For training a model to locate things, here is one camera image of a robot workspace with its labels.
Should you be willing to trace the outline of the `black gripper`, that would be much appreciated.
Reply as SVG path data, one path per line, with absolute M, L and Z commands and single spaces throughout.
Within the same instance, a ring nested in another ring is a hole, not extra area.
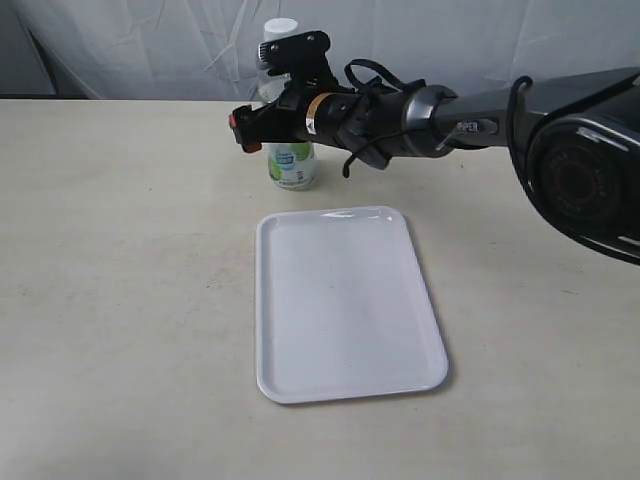
M 311 141 L 344 146 L 340 130 L 349 113 L 349 89 L 306 93 L 286 89 L 265 105 L 235 108 L 229 115 L 229 125 L 238 130 L 237 143 L 244 153 L 258 152 L 269 143 Z

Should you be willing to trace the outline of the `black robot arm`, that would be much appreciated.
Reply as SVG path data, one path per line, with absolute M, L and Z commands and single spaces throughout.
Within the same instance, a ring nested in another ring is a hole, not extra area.
M 555 79 L 460 96 L 441 85 L 406 91 L 371 85 L 286 90 L 263 107 L 241 106 L 229 125 L 247 153 L 309 141 L 377 169 L 396 157 L 441 158 L 502 147 L 535 211 L 570 240 L 639 261 L 639 72 Z

